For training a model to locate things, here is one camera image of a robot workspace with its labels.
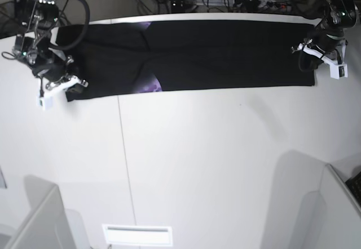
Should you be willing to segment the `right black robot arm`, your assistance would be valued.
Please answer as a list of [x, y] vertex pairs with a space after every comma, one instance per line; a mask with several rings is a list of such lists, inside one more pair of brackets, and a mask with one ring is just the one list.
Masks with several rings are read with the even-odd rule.
[[60, 57], [57, 54], [76, 47], [87, 32], [90, 22], [89, 5], [85, 0], [78, 1], [85, 9], [85, 23], [78, 37], [65, 46], [51, 43], [51, 31], [60, 20], [56, 0], [27, 1], [12, 57], [29, 67], [39, 80], [40, 99], [50, 98], [62, 91], [81, 92], [88, 86], [88, 82], [77, 75], [73, 57]]

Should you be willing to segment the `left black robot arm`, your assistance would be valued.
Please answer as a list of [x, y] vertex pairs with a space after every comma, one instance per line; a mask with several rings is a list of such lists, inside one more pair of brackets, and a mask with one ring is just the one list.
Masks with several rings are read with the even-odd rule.
[[354, 0], [322, 0], [323, 17], [296, 49], [298, 67], [303, 72], [312, 72], [319, 65], [329, 66], [334, 79], [347, 77], [345, 52], [348, 44], [344, 31], [357, 22], [357, 7]]

